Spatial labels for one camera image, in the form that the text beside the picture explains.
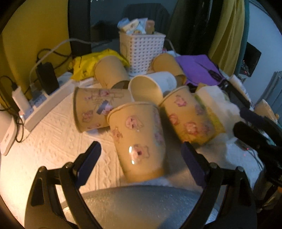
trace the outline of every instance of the cup with pink stickers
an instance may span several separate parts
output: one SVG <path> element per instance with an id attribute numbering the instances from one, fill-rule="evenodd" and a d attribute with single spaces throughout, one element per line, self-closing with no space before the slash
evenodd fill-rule
<path id="1" fill-rule="evenodd" d="M 76 88 L 73 95 L 73 113 L 79 132 L 107 127 L 111 110 L 132 102 L 127 89 Z"/>
<path id="2" fill-rule="evenodd" d="M 213 138 L 215 129 L 205 107 L 182 86 L 169 93 L 159 105 L 182 142 L 202 145 Z"/>
<path id="3" fill-rule="evenodd" d="M 150 102 L 121 105 L 108 115 L 118 158 L 128 182 L 163 176 L 166 145 L 159 111 Z"/>

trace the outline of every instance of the white tablecloth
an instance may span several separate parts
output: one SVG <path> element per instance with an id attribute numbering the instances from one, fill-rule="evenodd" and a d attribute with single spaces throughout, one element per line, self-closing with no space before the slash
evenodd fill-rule
<path id="1" fill-rule="evenodd" d="M 201 191 L 182 160 L 177 138 L 166 128 L 165 137 L 171 174 L 144 184 Z M 226 144 L 223 139 L 222 136 L 218 136 L 208 145 L 198 149 L 198 152 L 202 153 L 209 162 L 216 162 L 224 168 L 234 169 L 238 165 L 244 167 L 253 186 L 260 171 L 257 162 L 248 152 L 240 150 L 233 143 Z M 80 192 L 128 185 L 109 128 L 89 133 L 79 133 L 76 130 L 72 112 L 72 94 L 56 106 L 23 143 L 15 142 L 8 155 L 1 157 L 0 194 L 22 225 L 29 191 L 38 168 L 42 165 L 47 169 L 62 167 L 66 162 L 74 161 L 94 140 L 101 143 L 102 154 L 87 184 L 80 188 Z M 60 188 L 57 190 L 59 199 L 63 202 L 65 198 L 62 190 Z"/>

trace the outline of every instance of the plastic basket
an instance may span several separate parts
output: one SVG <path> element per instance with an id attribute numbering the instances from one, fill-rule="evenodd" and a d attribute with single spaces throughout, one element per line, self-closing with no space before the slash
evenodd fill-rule
<path id="1" fill-rule="evenodd" d="M 127 72 L 130 76 L 152 71 L 151 63 L 162 53 L 165 37 L 158 32 L 152 35 L 128 35 L 120 32 L 120 53 L 129 61 Z"/>

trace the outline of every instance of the yellow curtain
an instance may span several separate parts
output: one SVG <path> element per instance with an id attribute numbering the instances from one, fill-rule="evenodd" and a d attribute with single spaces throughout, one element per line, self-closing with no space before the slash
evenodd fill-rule
<path id="1" fill-rule="evenodd" d="M 237 64 L 244 21 L 244 0 L 224 0 L 209 57 L 229 76 L 234 73 Z"/>
<path id="2" fill-rule="evenodd" d="M 13 14 L 0 35 L 0 76 L 7 75 L 25 92 L 29 87 L 29 72 L 36 63 L 37 53 L 43 48 L 53 48 L 69 38 L 68 0 L 26 0 Z M 70 43 L 58 52 L 69 55 Z M 51 54 L 46 62 L 59 65 L 64 57 Z M 71 59 L 58 68 L 57 76 L 67 71 Z M 37 78 L 33 72 L 32 80 Z M 2 78 L 0 91 L 9 106 L 15 107 L 11 97 L 11 83 Z"/>

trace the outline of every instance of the yellow bag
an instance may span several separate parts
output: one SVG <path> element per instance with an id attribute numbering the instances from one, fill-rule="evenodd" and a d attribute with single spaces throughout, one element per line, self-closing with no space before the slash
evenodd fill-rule
<path id="1" fill-rule="evenodd" d="M 106 49 L 102 52 L 94 52 L 84 56 L 76 57 L 69 65 L 69 69 L 73 69 L 73 75 L 71 79 L 75 81 L 81 81 L 89 77 L 93 77 L 93 68 L 102 58 L 105 56 L 116 56 L 120 59 L 123 66 L 129 67 L 128 61 L 119 55 L 116 51 Z"/>

